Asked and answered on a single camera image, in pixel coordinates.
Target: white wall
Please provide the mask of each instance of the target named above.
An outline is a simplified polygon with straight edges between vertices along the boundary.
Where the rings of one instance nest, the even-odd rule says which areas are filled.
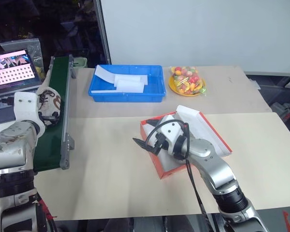
[[[102,0],[113,64],[290,73],[290,0]]]

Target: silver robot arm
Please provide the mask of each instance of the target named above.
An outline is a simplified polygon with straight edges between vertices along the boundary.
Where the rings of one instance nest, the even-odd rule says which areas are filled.
[[[16,121],[0,132],[0,232],[46,232],[46,218],[34,187],[33,155],[45,131],[38,96],[14,95]]]
[[[134,141],[156,155],[161,149],[166,149],[175,159],[188,159],[199,170],[215,198],[228,231],[268,232],[251,201],[244,196],[232,169],[216,154],[214,146],[209,141],[191,136],[187,155],[187,135],[183,131],[183,125],[176,122],[173,116],[167,115],[158,122],[148,123],[156,126],[155,146],[149,146],[146,141],[139,139]]]

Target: blue plastic tray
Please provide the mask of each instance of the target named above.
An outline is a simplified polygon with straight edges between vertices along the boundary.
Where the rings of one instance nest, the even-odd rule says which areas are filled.
[[[117,74],[148,75],[148,85],[143,93],[91,93],[92,90],[114,90],[108,83],[93,74],[88,95],[96,102],[161,102],[165,96],[162,67],[160,65],[101,65],[104,69]]]

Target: laptop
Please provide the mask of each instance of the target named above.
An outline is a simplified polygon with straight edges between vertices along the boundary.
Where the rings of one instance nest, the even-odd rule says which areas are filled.
[[[26,49],[0,54],[0,100],[15,92],[36,92],[42,84]],[[0,102],[0,123],[14,121],[14,108]]]

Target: beige tabletop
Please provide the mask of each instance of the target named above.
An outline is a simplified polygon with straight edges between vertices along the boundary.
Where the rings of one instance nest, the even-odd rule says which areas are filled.
[[[208,120],[230,145],[224,160],[256,209],[290,206],[290,132],[275,113],[213,114]],[[160,180],[137,146],[145,117],[75,118],[70,169],[40,172],[35,186],[58,220],[199,214],[186,170]],[[209,213],[217,204],[199,172],[197,189]]]
[[[206,80],[207,93],[183,97],[168,86],[169,69],[163,69],[166,97],[162,102],[94,102],[88,95],[94,69],[78,69],[71,81],[71,117],[154,116],[174,111],[178,105],[197,109],[205,114],[271,112],[259,91],[238,66],[198,67]]]

